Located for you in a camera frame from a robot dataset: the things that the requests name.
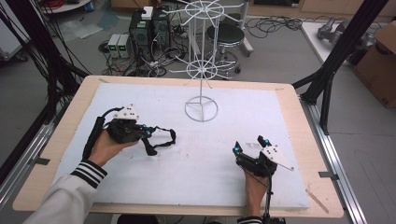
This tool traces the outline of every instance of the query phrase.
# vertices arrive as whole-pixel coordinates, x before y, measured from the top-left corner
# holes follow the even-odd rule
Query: wooden table
[[[101,83],[129,83],[137,85],[182,86],[186,79],[148,77],[86,77],[75,98],[67,108],[61,122],[49,140],[41,158],[49,159],[48,165],[37,164],[30,173],[13,207],[19,211],[35,211],[55,177],[64,151]],[[199,86],[194,80],[190,86]],[[304,111],[294,88],[289,84],[210,81],[213,88],[237,88],[268,90],[276,93],[288,128],[290,141],[304,181],[305,191],[311,207],[307,210],[275,210],[273,217],[341,217],[344,214],[338,195],[330,178],[319,177],[318,172],[327,171],[319,153],[318,145],[309,127]],[[243,216],[243,207],[207,207],[95,203],[92,212],[135,213],[164,215]]]

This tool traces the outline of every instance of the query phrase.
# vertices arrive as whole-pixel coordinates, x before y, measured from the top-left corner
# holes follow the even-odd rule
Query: hand
[[[89,161],[96,163],[98,166],[104,166],[111,158],[115,157],[121,150],[137,144],[136,142],[119,144],[111,139],[107,130],[103,130],[93,146]]]
[[[245,191],[247,195],[247,217],[260,217],[262,198],[267,191],[267,177],[256,176],[250,171],[245,173]]]

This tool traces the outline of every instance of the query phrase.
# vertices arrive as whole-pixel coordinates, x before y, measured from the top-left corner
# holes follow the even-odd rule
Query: person
[[[46,192],[40,207],[23,223],[83,223],[92,208],[96,188],[107,175],[102,166],[124,148],[136,144],[137,142],[118,144],[110,138],[107,130],[103,130],[95,142],[91,156],[81,161],[70,175],[61,176]],[[266,192],[263,184],[266,183],[266,178],[244,172],[247,215],[238,219],[238,223],[261,224],[260,209]]]

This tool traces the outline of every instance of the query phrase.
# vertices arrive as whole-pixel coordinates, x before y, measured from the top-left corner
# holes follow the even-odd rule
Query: black and white striped cuff
[[[242,217],[237,220],[238,224],[262,224],[260,217]]]
[[[107,172],[97,164],[83,160],[71,175],[76,175],[85,180],[94,189],[98,187],[100,182],[105,178]]]

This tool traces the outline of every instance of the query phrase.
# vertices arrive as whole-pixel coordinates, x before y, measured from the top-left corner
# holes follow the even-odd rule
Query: stool
[[[215,38],[215,27],[210,26],[206,30],[206,39],[210,43],[214,43]],[[218,32],[218,43],[219,46],[219,57],[216,60],[216,65],[225,65],[230,64],[230,66],[221,66],[219,67],[220,71],[223,71],[228,78],[228,71],[234,69],[235,73],[241,72],[240,64],[238,63],[238,58],[227,51],[226,48],[235,47],[240,45],[245,38],[245,33],[237,26],[220,23],[219,24],[219,32]],[[228,61],[228,55],[233,56],[233,61]]]

